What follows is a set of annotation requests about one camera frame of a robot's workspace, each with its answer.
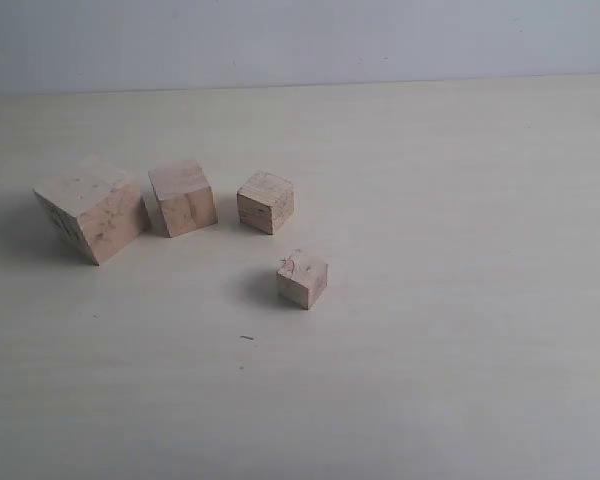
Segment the smallest wooden cube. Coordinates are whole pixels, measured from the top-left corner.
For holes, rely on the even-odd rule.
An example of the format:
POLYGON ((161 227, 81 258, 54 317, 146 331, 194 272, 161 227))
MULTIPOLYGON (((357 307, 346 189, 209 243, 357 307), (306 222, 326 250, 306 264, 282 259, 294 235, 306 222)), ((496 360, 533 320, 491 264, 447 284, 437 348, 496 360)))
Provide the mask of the smallest wooden cube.
POLYGON ((296 249, 276 272, 278 294, 309 310, 328 284, 328 264, 322 258, 296 249))

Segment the second largest wooden cube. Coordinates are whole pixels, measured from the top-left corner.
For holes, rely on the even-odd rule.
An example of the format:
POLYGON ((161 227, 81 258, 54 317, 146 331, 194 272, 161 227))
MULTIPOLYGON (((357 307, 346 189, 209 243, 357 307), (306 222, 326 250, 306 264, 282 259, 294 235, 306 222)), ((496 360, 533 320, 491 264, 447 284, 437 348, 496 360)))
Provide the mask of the second largest wooden cube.
POLYGON ((196 160, 157 167, 148 177, 169 237, 218 222, 213 190, 196 160))

